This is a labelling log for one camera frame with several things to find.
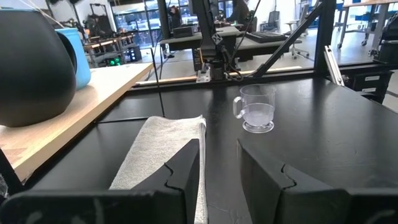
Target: white towel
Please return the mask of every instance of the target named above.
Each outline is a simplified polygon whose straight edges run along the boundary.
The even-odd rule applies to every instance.
[[[132,189],[171,159],[191,139],[200,142],[200,178],[195,224],[207,224],[205,192],[206,120],[148,118],[127,153],[110,189]]]

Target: water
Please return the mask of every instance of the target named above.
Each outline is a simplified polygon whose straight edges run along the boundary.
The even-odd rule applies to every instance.
[[[267,103],[251,103],[243,110],[244,120],[252,126],[263,126],[274,119],[275,108]]]

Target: blue container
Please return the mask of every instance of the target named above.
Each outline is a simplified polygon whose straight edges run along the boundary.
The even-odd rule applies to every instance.
[[[56,31],[64,35],[73,46],[77,62],[76,89],[81,90],[90,82],[91,73],[79,33],[76,28],[56,29]]]

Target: black table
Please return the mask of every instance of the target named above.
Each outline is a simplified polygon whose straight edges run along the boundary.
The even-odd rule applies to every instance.
[[[232,114],[239,86],[168,91],[170,119],[203,115],[210,223],[251,223],[236,140],[245,139],[333,187],[398,186],[398,115],[325,79],[274,83],[275,128],[251,134]],[[127,96],[103,119],[161,115],[156,93]],[[97,124],[70,144],[33,189],[108,189],[143,121]]]

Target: desk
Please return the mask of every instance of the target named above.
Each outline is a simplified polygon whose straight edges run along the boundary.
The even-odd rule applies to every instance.
[[[206,118],[210,223],[251,223],[239,179],[238,138],[256,142],[260,150],[334,187],[398,187],[397,114],[322,78],[273,84],[275,128],[265,134],[246,132],[243,121],[233,116],[239,86],[162,93],[166,117]],[[146,93],[125,97],[104,119],[161,114],[157,93]],[[96,125],[33,189],[108,189],[143,123]]]
[[[398,0],[363,0],[360,3],[352,3],[352,1],[345,1],[344,5],[343,5],[343,10],[345,10],[346,13],[344,16],[343,30],[341,31],[340,43],[337,45],[337,47],[340,49],[343,45],[344,37],[346,34],[347,20],[348,20],[348,14],[349,14],[350,7],[372,6],[373,7],[372,12],[374,12],[375,5],[380,5],[379,18],[377,20],[376,29],[374,30],[372,50],[369,52],[370,55],[374,55],[379,49],[380,37],[381,37],[382,30],[383,30],[383,27],[384,27],[384,24],[387,19],[387,15],[388,15],[388,6],[390,5],[390,3],[395,3],[395,2],[398,2]],[[370,29],[371,19],[372,19],[372,15],[369,16],[370,22],[368,22],[367,29]]]
[[[241,28],[244,26],[243,24],[233,24],[233,23],[230,23],[230,22],[220,22],[220,21],[214,22],[214,25],[217,28],[233,26],[233,27],[237,28],[238,30],[241,30]]]
[[[61,115],[21,128],[0,126],[1,149],[18,178],[30,176],[151,68],[151,63],[141,63],[92,69],[88,86],[76,92]]]
[[[241,32],[233,26],[217,28],[216,30],[217,34],[224,38],[236,37],[241,34]],[[192,37],[163,39],[160,41],[160,44],[168,44],[170,50],[196,49],[200,47],[201,39],[201,32],[196,32]]]
[[[236,39],[236,43],[239,44],[241,39],[242,37],[238,37]],[[236,52],[236,56],[243,57],[273,54],[283,43],[284,41],[275,41],[261,44],[245,37],[242,41],[242,44],[239,46],[238,51]],[[294,43],[301,44],[302,41],[297,39]]]

